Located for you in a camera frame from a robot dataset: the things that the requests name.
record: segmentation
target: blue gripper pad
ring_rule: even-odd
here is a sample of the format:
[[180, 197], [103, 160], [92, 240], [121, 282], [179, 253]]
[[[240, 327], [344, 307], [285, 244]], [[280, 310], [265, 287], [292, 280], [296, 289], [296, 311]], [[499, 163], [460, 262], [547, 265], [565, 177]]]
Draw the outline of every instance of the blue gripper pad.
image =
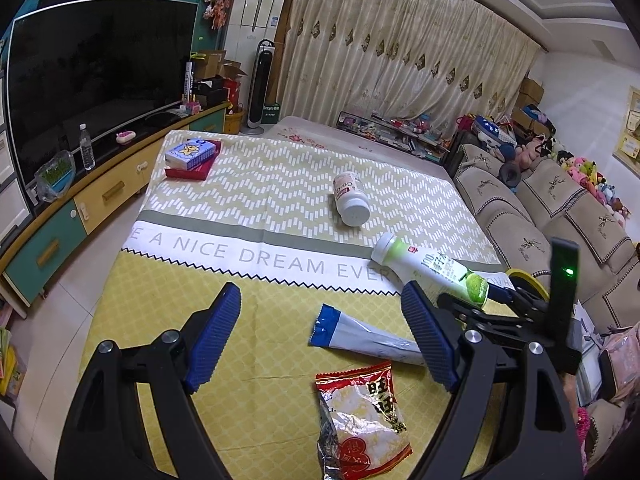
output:
[[189, 371], [184, 384], [190, 393], [197, 392], [201, 384], [210, 381], [213, 370], [240, 316], [240, 289], [233, 283], [227, 283], [225, 287], [225, 294], [211, 309], [211, 316], [189, 355]]
[[440, 324], [426, 307], [429, 301], [415, 282], [402, 289], [400, 304], [406, 320], [433, 380], [442, 384], [448, 392], [455, 392], [460, 378], [456, 372], [454, 349], [440, 328]]

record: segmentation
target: white stripe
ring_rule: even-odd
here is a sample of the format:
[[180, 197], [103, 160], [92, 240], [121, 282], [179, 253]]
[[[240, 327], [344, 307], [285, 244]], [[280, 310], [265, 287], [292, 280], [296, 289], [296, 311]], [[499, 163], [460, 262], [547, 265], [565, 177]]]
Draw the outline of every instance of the white stripe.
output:
[[372, 260], [185, 231], [137, 220], [124, 249], [262, 280], [397, 294], [398, 277]]

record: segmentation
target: water bottle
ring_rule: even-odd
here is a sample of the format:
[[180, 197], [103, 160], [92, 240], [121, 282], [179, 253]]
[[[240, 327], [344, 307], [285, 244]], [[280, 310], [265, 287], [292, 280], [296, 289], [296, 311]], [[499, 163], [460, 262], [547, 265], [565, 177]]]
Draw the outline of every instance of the water bottle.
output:
[[91, 147], [91, 135], [86, 130], [86, 124], [80, 124], [80, 154], [86, 171], [95, 168], [94, 149]]

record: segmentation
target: red and white snack package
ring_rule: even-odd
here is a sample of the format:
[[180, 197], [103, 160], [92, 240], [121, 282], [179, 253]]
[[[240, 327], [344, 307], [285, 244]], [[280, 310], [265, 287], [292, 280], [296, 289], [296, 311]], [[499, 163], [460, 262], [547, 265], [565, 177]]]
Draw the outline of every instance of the red and white snack package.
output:
[[320, 392], [318, 451], [325, 479], [359, 480], [389, 471], [411, 455], [396, 403], [391, 361], [359, 370], [316, 375]]

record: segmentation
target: flat screen tv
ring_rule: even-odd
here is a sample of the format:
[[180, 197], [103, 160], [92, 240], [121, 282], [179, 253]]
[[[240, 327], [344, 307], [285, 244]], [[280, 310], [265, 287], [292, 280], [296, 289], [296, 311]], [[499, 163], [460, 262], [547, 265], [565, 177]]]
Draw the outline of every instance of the flat screen tv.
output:
[[9, 125], [25, 184], [59, 150], [180, 100], [196, 5], [82, 0], [15, 20], [7, 62]]

